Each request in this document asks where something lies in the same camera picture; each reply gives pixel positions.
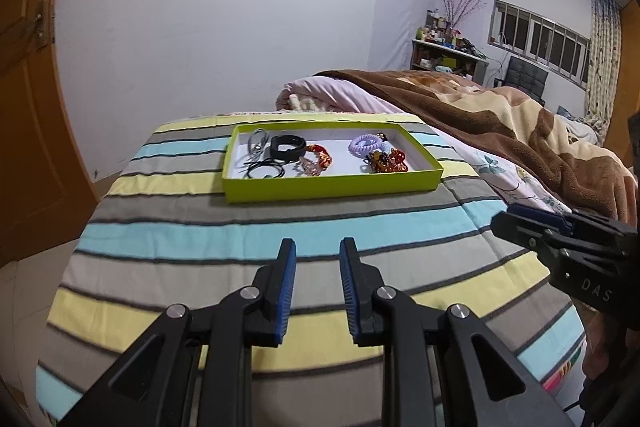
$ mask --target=tile floor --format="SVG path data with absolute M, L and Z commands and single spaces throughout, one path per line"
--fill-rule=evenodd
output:
M 77 243 L 70 241 L 0 268 L 0 375 L 24 393 L 37 427 L 49 426 L 35 399 L 40 342 L 62 272 Z

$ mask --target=green box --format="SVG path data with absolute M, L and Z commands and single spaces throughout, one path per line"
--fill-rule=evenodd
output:
M 458 61 L 455 58 L 450 57 L 442 57 L 441 64 L 447 68 L 451 68 L 452 70 L 455 70 L 458 67 Z
M 283 178 L 250 179 L 238 177 L 242 165 L 240 149 L 246 147 L 239 143 L 242 134 L 250 134 L 255 129 L 264 129 L 270 134 L 305 134 L 319 135 L 323 130 L 327 134 L 345 136 L 353 134 L 368 134 L 371 132 L 384 132 L 393 136 L 390 141 L 400 142 L 407 156 L 407 163 L 411 158 L 419 170 L 409 172 L 388 172 L 373 174 L 338 174 L 330 175 L 323 172 L 320 176 L 300 176 Z M 343 161 L 347 156 L 350 162 L 360 161 L 351 156 L 348 151 L 344 153 L 346 145 L 334 148 L 340 153 Z M 246 203 L 249 201 L 277 201 L 277 200 L 308 200 L 314 198 L 335 198 L 339 196 L 364 196 L 371 194 L 391 194 L 395 192 L 420 192 L 434 190 L 442 177 L 442 166 L 436 158 L 423 147 L 409 132 L 397 123 L 376 122 L 352 122 L 352 121 L 315 121 L 315 122 L 277 122 L 238 125 L 231 135 L 226 150 L 225 164 L 222 171 L 222 185 L 225 198 L 228 203 Z

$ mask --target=black watch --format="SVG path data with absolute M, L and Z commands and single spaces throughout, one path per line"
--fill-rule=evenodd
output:
M 282 145 L 292 145 L 292 148 L 280 150 Z M 306 152 L 306 140 L 293 134 L 283 134 L 271 138 L 269 156 L 272 160 L 280 160 L 286 163 L 297 162 Z

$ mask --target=brown blanket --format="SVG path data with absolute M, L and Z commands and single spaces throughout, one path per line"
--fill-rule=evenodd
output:
M 353 82 L 470 146 L 509 159 L 569 206 L 636 223 L 636 182 L 619 158 L 571 137 L 559 118 L 517 89 L 484 89 L 427 71 L 318 74 Z

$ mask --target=pillow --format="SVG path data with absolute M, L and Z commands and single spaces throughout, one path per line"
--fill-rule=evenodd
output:
M 560 116 L 564 116 L 567 120 L 572 120 L 572 121 L 577 120 L 577 118 L 575 118 L 574 115 L 572 115 L 569 111 L 567 111 L 561 105 L 558 106 L 558 110 L 556 111 L 556 114 L 559 114 Z

